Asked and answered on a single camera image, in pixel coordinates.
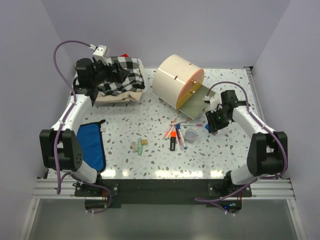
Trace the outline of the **grey-green bottom drawer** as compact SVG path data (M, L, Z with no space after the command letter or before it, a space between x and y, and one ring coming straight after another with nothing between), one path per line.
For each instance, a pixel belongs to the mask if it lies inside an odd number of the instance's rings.
M188 118L194 119L201 115L206 109L206 104L204 102L204 97L208 93L209 88L202 85L193 96L178 110L185 114Z

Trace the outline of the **yellow drawer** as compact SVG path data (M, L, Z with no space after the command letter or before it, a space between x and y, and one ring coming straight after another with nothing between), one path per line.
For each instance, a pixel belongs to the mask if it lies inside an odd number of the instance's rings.
M191 82L185 84L177 98L176 107L180 109L201 86L202 84L198 82L196 84L192 84Z

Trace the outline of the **tan small eraser block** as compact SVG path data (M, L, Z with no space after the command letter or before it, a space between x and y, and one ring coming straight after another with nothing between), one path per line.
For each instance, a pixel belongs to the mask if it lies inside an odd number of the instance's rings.
M148 141L146 139L142 139L140 142L141 142L142 145L147 145L148 144Z

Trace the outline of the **beige small eraser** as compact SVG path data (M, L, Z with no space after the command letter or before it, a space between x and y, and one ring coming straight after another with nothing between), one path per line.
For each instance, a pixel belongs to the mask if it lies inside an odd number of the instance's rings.
M132 151L136 153L138 151L138 145L135 141L131 143Z

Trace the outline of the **green translucent eraser tube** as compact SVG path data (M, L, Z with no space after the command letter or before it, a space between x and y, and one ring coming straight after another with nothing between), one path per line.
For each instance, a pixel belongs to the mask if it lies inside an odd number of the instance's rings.
M138 150L137 150L138 155L141 156L143 153L143 143L141 138L139 138L137 141L137 147L138 147Z

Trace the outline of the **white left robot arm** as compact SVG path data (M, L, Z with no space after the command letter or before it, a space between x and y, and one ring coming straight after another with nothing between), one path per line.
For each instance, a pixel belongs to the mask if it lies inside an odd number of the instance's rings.
M99 85L105 82L123 83L128 75L129 71L118 60L103 61L97 57L79 59L65 111L50 129L44 129L39 134L44 166L56 170L57 174L69 173L87 182L85 189L92 196L99 196L104 184L97 180L99 172L85 162L77 133L84 115L97 99Z

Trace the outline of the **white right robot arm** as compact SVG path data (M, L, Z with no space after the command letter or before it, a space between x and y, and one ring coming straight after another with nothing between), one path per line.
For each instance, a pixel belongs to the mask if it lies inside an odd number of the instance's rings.
M239 100L234 90L226 90L220 98L206 95L207 129L211 134L237 123L250 137L246 163L225 175L223 192L235 196L241 185L259 178L281 177L288 169L288 137L265 124L252 110L247 100Z

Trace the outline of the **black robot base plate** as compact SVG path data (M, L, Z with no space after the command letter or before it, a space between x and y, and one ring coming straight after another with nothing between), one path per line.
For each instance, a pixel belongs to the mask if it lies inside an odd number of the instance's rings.
M102 209L109 203L110 208L122 205L196 205L195 198L215 200L227 196L241 187L227 184L220 190L222 179L103 179L101 185L110 190L109 194L100 187L80 182L74 183L74 195L85 198L87 210Z

